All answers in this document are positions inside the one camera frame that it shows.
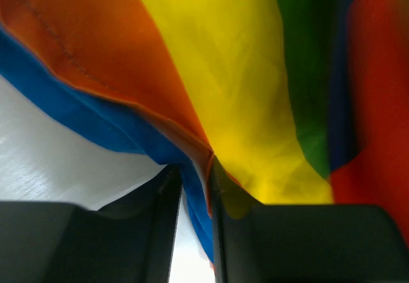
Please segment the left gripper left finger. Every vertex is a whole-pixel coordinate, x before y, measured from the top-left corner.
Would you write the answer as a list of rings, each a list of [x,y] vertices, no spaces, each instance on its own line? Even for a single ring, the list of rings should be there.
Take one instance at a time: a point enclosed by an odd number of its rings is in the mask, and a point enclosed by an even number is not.
[[[167,282],[180,170],[97,211],[70,203],[1,203],[2,282]]]

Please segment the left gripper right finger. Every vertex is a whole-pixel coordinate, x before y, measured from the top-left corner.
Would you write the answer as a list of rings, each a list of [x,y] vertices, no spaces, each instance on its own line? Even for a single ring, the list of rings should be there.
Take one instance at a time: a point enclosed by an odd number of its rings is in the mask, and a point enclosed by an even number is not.
[[[379,207],[263,204],[218,160],[209,193],[217,282],[408,281],[408,248]]]

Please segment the rainbow striped shorts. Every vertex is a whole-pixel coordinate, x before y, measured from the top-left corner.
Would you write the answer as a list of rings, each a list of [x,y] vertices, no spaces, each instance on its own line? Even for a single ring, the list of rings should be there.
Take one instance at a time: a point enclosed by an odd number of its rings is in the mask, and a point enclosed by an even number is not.
[[[265,204],[375,204],[408,237],[408,0],[1,0],[1,75],[95,144]]]

